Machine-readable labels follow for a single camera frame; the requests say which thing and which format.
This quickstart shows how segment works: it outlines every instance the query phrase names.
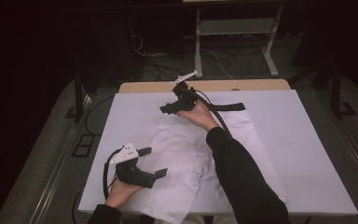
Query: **hand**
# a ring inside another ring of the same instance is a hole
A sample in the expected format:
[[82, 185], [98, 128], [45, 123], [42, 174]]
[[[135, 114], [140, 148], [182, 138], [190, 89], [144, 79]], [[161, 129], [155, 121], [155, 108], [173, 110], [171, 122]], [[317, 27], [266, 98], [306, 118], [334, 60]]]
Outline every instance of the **hand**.
[[196, 105], [191, 111], [180, 110], [176, 115], [190, 120], [206, 132], [209, 132], [214, 127], [219, 127], [219, 124], [213, 119], [208, 106], [200, 100], [197, 100]]
[[112, 185], [109, 196], [106, 199], [105, 204], [116, 209], [119, 209], [121, 206], [126, 204], [133, 194], [138, 192], [144, 187], [139, 187], [136, 185], [126, 184], [121, 182], [117, 176], [114, 177], [115, 182]]

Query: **floor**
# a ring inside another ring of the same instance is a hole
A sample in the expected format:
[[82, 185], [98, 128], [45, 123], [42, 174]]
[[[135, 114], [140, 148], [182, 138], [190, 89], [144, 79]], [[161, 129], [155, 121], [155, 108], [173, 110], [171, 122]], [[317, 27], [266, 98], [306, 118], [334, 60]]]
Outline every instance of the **floor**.
[[[202, 39], [202, 79], [270, 78], [260, 52], [266, 39], [262, 35]], [[291, 66], [300, 41], [301, 36], [281, 36], [276, 39], [271, 56], [280, 72], [279, 78], [288, 79], [303, 70]], [[147, 52], [150, 56], [145, 60], [140, 81], [173, 80], [182, 73], [192, 72], [193, 52], [191, 45], [186, 47], [186, 53], [182, 56]], [[310, 85], [313, 77], [314, 74], [310, 74], [291, 87], [297, 91], [326, 152], [358, 209], [358, 161], [353, 156], [353, 151], [358, 150], [358, 89], [350, 80], [342, 78], [341, 101], [349, 102], [357, 116], [339, 120], [329, 108], [330, 87], [314, 90]], [[75, 105], [74, 83], [62, 92], [0, 213], [0, 223], [87, 222], [90, 215], [76, 211], [76, 206], [99, 138], [92, 140], [86, 135], [83, 139], [80, 137], [82, 134], [102, 133], [103, 121], [109, 113], [109, 105], [115, 92], [115, 88], [101, 89], [86, 97], [85, 116], [78, 123], [65, 118], [67, 109]], [[78, 149], [78, 154], [87, 153], [88, 149], [80, 147], [78, 143], [84, 145], [91, 141], [87, 157], [72, 156], [75, 149]], [[127, 217], [125, 223], [133, 223], [134, 220], [135, 217]], [[306, 220], [307, 217], [291, 217], [294, 224], [304, 223]], [[358, 223], [358, 215], [313, 217], [309, 223]]]

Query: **table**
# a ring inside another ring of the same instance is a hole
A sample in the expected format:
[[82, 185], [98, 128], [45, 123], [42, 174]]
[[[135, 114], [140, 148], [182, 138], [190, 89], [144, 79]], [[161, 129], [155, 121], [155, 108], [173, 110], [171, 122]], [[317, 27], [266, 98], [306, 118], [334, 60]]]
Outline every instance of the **table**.
[[[205, 91], [214, 103], [245, 104], [286, 190], [290, 215], [357, 214], [296, 91], [290, 90], [285, 80], [188, 81], [187, 84]], [[133, 142], [136, 146], [149, 144], [153, 136], [151, 130], [157, 129], [161, 116], [158, 107], [175, 100], [174, 94], [167, 92], [171, 88], [167, 82], [122, 85], [112, 103], [78, 208], [80, 211], [92, 212], [97, 203], [104, 201], [102, 169], [112, 148], [121, 147], [123, 142]], [[230, 213], [227, 208], [214, 206], [218, 202], [209, 197], [213, 191], [201, 183], [190, 213], [205, 216]]]
[[[185, 0], [184, 2], [197, 2], [197, 0]], [[196, 53], [194, 56], [195, 69], [198, 71], [197, 78], [202, 77], [202, 66], [200, 56], [200, 37], [202, 35], [242, 35], [242, 34], [267, 34], [269, 35], [267, 45], [261, 49], [264, 60], [272, 77], [279, 75], [275, 63], [272, 61], [272, 43], [278, 30], [279, 22], [284, 6], [278, 6], [275, 16], [271, 18], [251, 18], [236, 20], [213, 20], [202, 21], [200, 10], [197, 10], [196, 18]]]

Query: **table leg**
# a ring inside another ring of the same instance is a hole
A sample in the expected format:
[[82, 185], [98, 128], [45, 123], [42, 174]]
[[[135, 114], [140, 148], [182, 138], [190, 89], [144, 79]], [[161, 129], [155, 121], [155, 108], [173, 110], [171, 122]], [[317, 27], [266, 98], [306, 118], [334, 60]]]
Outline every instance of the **table leg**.
[[200, 55], [200, 10], [197, 10], [197, 23], [196, 23], [196, 54], [194, 55], [194, 64], [196, 67], [196, 78], [202, 78], [202, 65]]
[[284, 7], [278, 7], [277, 12], [275, 14], [274, 22], [272, 24], [271, 30], [269, 31], [269, 39], [267, 45], [262, 48], [264, 60], [266, 60], [266, 64], [269, 72], [272, 77], [277, 77], [279, 75], [277, 68], [275, 67], [275, 63], [272, 61], [271, 55], [269, 52], [271, 51], [272, 43], [274, 42], [275, 35], [278, 30], [279, 22], [281, 20], [281, 15]]
[[342, 103], [346, 110], [340, 110], [340, 92], [341, 92], [341, 71], [338, 62], [335, 62], [335, 72], [332, 78], [332, 93], [331, 93], [331, 109], [338, 119], [342, 116], [354, 116], [356, 112], [353, 110], [348, 102]]

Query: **cable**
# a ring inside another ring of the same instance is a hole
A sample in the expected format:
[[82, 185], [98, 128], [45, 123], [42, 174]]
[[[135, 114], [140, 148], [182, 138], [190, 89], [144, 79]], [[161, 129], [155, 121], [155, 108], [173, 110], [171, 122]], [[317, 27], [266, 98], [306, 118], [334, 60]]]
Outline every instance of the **cable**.
[[[188, 54], [188, 53], [194, 53], [195, 50], [193, 48], [186, 48], [184, 49], [183, 54]], [[150, 56], [150, 58], [148, 58], [147, 60], [153, 61], [154, 63], [166, 63], [166, 62], [172, 62], [172, 61], [176, 61], [179, 59], [182, 59], [183, 56], [181, 54], [177, 54], [177, 53], [160, 53], [160, 54], [152, 54], [152, 55], [148, 55]]]
[[108, 186], [108, 188], [112, 187], [113, 183], [115, 183], [115, 181], [118, 179], [118, 177], [114, 178], [112, 183], [110, 183], [110, 185]]
[[141, 40], [141, 45], [140, 45], [139, 48], [137, 49], [137, 50], [140, 50], [140, 49], [142, 48], [142, 46], [144, 45], [143, 39], [142, 39], [140, 36], [138, 36], [138, 35], [132, 35], [132, 36], [138, 37], [138, 38]]
[[208, 108], [212, 111], [212, 113], [214, 113], [214, 115], [217, 117], [217, 119], [219, 120], [220, 124], [223, 126], [223, 129], [226, 130], [228, 136], [230, 138], [232, 138], [231, 132], [229, 131], [227, 125], [225, 124], [225, 122], [223, 121], [222, 117], [219, 115], [219, 113], [212, 107], [212, 105], [210, 105], [206, 100], [204, 100], [202, 97], [200, 97], [198, 94], [196, 94], [193, 91], [190, 90], [182, 90], [185, 91], [187, 93], [190, 93], [194, 96], [197, 97], [197, 99], [199, 99], [201, 102], [203, 102], [206, 106], [208, 106]]
[[220, 67], [222, 68], [223, 72], [224, 72], [229, 78], [234, 79], [231, 75], [229, 75], [229, 74], [226, 72], [225, 68], [223, 67], [222, 63], [220, 62], [220, 59], [219, 59], [213, 52], [211, 52], [210, 50], [207, 50], [207, 49], [204, 49], [204, 50], [207, 51], [207, 52], [209, 52], [209, 53], [211, 53], [211, 54], [216, 58], [216, 60], [217, 60], [217, 61], [219, 62], [219, 64], [220, 64]]
[[85, 121], [84, 121], [84, 128], [86, 129], [86, 131], [87, 131], [89, 134], [92, 134], [92, 135], [95, 135], [95, 136], [102, 136], [101, 133], [94, 133], [94, 132], [90, 131], [89, 126], [88, 126], [89, 116], [90, 116], [91, 112], [92, 112], [95, 108], [97, 108], [97, 107], [98, 107], [99, 105], [101, 105], [102, 103], [108, 101], [109, 99], [113, 98], [114, 96], [115, 96], [115, 95], [111, 95], [111, 96], [109, 96], [109, 97], [103, 99], [100, 103], [98, 103], [97, 105], [95, 105], [95, 106], [89, 111], [89, 113], [87, 114], [86, 119], [85, 119]]
[[158, 70], [158, 76], [155, 76], [155, 74], [153, 74], [153, 73], [150, 72], [150, 71], [145, 71], [146, 73], [149, 73], [150, 75], [152, 75], [153, 77], [155, 77], [155, 78], [156, 78], [155, 81], [161, 81], [161, 80], [162, 80], [162, 79], [160, 79], [160, 78], [161, 78], [161, 75], [162, 75], [162, 71], [161, 71], [161, 69], [159, 69], [158, 66], [155, 66], [154, 64], [146, 64], [146, 66], [152, 66], [152, 67], [154, 67], [154, 68], [156, 68], [156, 69]]
[[208, 54], [201, 54], [201, 57], [205, 60], [206, 63], [208, 63], [212, 67], [221, 68], [222, 66], [224, 68], [229, 68], [233, 63], [230, 63], [228, 60], [222, 60], [220, 59], [220, 64], [215, 65], [213, 62], [218, 62], [219, 60], [216, 60], [216, 57], [212, 55], [211, 52], [207, 52]]
[[76, 210], [76, 204], [77, 204], [77, 200], [79, 199], [80, 197], [80, 194], [83, 192], [83, 188], [84, 186], [82, 186], [79, 190], [79, 192], [77, 193], [75, 199], [74, 199], [74, 202], [72, 203], [72, 222], [74, 224], [77, 224], [77, 221], [76, 221], [76, 216], [75, 216], [75, 210]]
[[109, 162], [110, 160], [112, 160], [113, 156], [115, 156], [120, 150], [121, 149], [118, 149], [114, 151], [112, 154], [110, 154], [109, 158], [107, 159], [106, 163], [103, 166], [103, 195], [105, 199], [107, 199], [107, 196], [109, 195], [109, 186], [110, 186], [110, 185], [107, 186], [107, 173], [109, 172]]
[[185, 74], [184, 72], [180, 71], [179, 69], [180, 68], [172, 68], [172, 67], [169, 67], [169, 66], [164, 66], [164, 65], [161, 65], [161, 64], [156, 64], [156, 63], [151, 63], [155, 66], [158, 66], [158, 67], [161, 67], [161, 68], [165, 68], [165, 69], [170, 69], [170, 70], [173, 70], [173, 71], [176, 71], [178, 73], [180, 73], [182, 76]]
[[211, 100], [208, 98], [208, 96], [205, 95], [205, 93], [203, 93], [202, 91], [196, 91], [196, 92], [201, 93], [208, 100], [209, 104], [212, 104]]
[[139, 52], [139, 51], [136, 50], [136, 49], [134, 49], [133, 51], [135, 51], [137, 54], [139, 54], [139, 55], [141, 55], [141, 56], [146, 56], [146, 55], [147, 55], [146, 52], [141, 53], [141, 52]]
[[[235, 63], [237, 63], [238, 60], [237, 60], [237, 56], [236, 56], [236, 55], [237, 55], [240, 51], [241, 51], [241, 49], [237, 49], [237, 51], [236, 51], [235, 53], [229, 53], [229, 52], [220, 50], [220, 52], [225, 53], [225, 54], [227, 54], [228, 56], [225, 57], [225, 58], [219, 58], [219, 60], [220, 60], [220, 62], [226, 62], [227, 67], [229, 67], [229, 66], [231, 66], [231, 65], [233, 65], [233, 64], [235, 64]], [[234, 59], [234, 62], [233, 62], [233, 63], [231, 63], [231, 62], [228, 60], [228, 59], [231, 59], [231, 58]]]
[[158, 76], [156, 76], [153, 72], [144, 70], [144, 73], [150, 74], [152, 77], [155, 77], [156, 79], [154, 81], [161, 81], [161, 71], [159, 71]]

